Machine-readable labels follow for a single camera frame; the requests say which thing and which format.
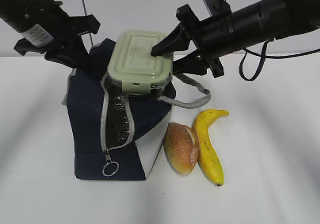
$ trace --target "label sticker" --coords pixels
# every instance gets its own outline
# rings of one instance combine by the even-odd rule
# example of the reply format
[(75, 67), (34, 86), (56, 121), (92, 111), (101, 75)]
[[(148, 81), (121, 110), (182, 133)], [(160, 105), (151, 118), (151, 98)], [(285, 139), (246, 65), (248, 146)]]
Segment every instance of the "label sticker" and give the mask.
[(35, 47), (43, 47), (53, 41), (53, 37), (39, 24), (36, 24), (26, 32), (21, 33), (22, 36), (32, 43)]

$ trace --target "white table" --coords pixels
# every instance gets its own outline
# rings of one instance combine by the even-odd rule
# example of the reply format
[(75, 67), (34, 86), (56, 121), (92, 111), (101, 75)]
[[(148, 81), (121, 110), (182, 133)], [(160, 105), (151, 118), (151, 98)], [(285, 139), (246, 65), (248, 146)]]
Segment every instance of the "white table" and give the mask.
[[(199, 110), (175, 108), (191, 125), (207, 108), (227, 118), (210, 128), (224, 168), (217, 188), (200, 168), (172, 170), (163, 150), (145, 182), (74, 177), (73, 136), (61, 106), (70, 70), (41, 57), (0, 58), (1, 224), (317, 224), (320, 222), (320, 55), (268, 60), (257, 81), (222, 59), (225, 77), (197, 77), (212, 91)], [(248, 57), (246, 73), (258, 59)], [(177, 99), (200, 94), (174, 80)]]

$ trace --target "gray strap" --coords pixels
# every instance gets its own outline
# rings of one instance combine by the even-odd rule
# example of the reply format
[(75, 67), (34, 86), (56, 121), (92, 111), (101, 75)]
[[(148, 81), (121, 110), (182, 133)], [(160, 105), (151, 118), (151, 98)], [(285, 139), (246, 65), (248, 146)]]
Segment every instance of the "gray strap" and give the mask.
[(175, 74), (175, 77), (177, 77), (179, 80), (181, 80), (185, 84), (196, 87), (201, 93), (205, 94), (205, 97), (199, 98), (191, 103), (183, 103), (183, 102), (168, 98), (166, 96), (161, 96), (158, 98), (159, 101), (163, 101), (163, 102), (168, 103), (170, 105), (177, 106), (180, 108), (186, 108), (186, 109), (200, 108), (210, 102), (210, 100), (211, 100), (210, 91), (208, 89), (204, 88), (200, 83), (198, 83), (194, 79), (192, 79), (182, 73)]
[(72, 72), (70, 73), (70, 75), (69, 75), (69, 77), (68, 77), (68, 84), (67, 84), (67, 87), (66, 87), (66, 94), (65, 94), (65, 96), (64, 96), (64, 98), (63, 98), (63, 101), (62, 101), (62, 105), (63, 106), (66, 106), (67, 105), (67, 99), (68, 99), (68, 94), (69, 94), (69, 89), (70, 89), (70, 79), (73, 77), (73, 76), (75, 76), (76, 75), (76, 73), (77, 73), (77, 71), (76, 71), (77, 69), (76, 68), (74, 68), (73, 70), (72, 70)]

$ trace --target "zipper pull ring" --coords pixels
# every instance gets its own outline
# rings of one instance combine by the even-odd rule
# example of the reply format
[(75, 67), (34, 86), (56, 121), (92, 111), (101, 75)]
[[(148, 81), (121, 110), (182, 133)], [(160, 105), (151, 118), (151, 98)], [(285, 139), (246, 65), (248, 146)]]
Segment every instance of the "zipper pull ring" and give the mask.
[(102, 174), (105, 177), (112, 177), (114, 174), (118, 172), (120, 166), (118, 162), (112, 161), (109, 149), (107, 149), (105, 152), (105, 161), (106, 164), (102, 169)]

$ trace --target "metal ring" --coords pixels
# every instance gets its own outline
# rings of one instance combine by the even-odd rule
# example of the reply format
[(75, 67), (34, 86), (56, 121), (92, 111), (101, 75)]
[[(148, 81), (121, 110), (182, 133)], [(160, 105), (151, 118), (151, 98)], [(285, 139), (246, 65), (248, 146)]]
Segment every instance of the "metal ring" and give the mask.
[[(116, 164), (116, 169), (113, 173), (111, 173), (110, 175), (106, 174), (106, 168), (108, 166), (110, 166), (111, 164)], [(105, 176), (105, 177), (112, 177), (114, 174), (116, 174), (119, 170), (119, 163), (118, 162), (110, 162), (110, 163), (107, 163), (104, 165), (103, 169), (102, 169), (102, 174)]]

